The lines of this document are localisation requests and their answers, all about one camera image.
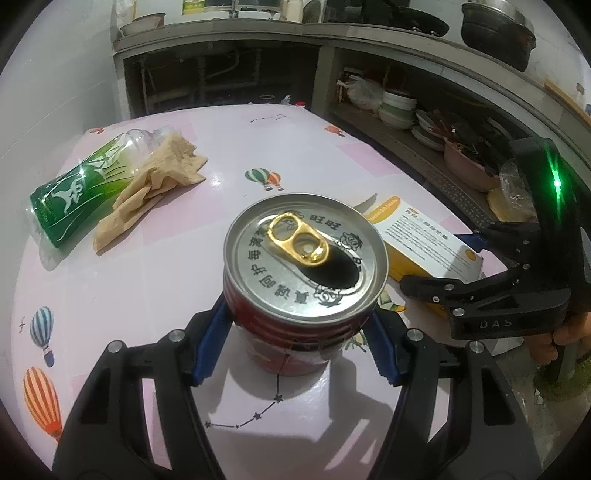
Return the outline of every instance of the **pot lid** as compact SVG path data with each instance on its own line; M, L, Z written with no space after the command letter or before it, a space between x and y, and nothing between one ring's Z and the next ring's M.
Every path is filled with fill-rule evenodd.
M487 8L493 10L513 20L514 23L525 27L532 35L535 34L533 23L507 0L468 0L467 3L462 5L462 11L465 11L466 8Z
M281 320L344 322L377 301L388 276L378 231L351 207L295 193L262 200L234 221L226 275L257 308Z

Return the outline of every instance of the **cardboard box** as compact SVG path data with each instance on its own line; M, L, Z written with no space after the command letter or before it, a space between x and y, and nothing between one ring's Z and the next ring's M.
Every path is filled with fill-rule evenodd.
M482 257L464 242L399 197L392 197L366 215L386 243L389 274L456 278L464 283L480 279ZM441 305L429 304L438 314Z

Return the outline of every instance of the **crumpled brown tissue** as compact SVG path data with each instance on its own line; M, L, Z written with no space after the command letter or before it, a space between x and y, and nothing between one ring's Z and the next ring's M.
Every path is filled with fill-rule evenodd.
M195 145L177 133L170 134L137 171L131 183L113 204L113 213L96 226L93 247L102 250L115 238L131 228L164 193L178 185L200 183L205 177L198 173L207 157L194 155Z

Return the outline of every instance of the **pink table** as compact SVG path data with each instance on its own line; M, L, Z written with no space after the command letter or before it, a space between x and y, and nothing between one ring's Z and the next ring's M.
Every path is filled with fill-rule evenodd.
M207 180L164 199L112 248L97 256L88 235L54 270L40 264L29 239L22 258L12 314L12 366L25 438L51 465L56 440L34 421L25 405L22 379L37 367L54 385L65 422L86 376L107 343L128 346L154 342L191 316L209 309L222 290L222 246L232 219L269 195L245 178L252 168L281 176L284 192L311 192L350 205L378 194L375 205L397 195L452 233L469 229L399 168L370 146L339 131L305 109L242 105L164 113L87 132L67 159L67 171L115 135L130 128L170 125L208 156ZM485 256L484 271L503 269ZM438 341L453 341L446 322L431 310L388 291L408 325ZM54 319L50 368L31 340L29 326L40 307ZM449 383L440 383L432 433L445 422ZM208 437L227 478L283 480L365 479L379 451L400 389L379 376L362 341L351 343L324 371L281 378L261 371L230 332L215 373L194 398ZM284 401L274 403L275 395ZM154 401L144 382L152 451L168 463Z

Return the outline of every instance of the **gold pull tab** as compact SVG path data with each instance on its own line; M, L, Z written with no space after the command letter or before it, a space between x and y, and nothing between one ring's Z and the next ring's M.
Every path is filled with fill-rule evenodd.
M279 240L273 234L273 229L279 222L291 219L297 225L295 231L286 240ZM314 230L310 225L303 222L297 215L285 212L277 215L267 227L267 235L276 246L281 248L287 255L306 267L318 267L322 265L329 256L329 244L326 239Z

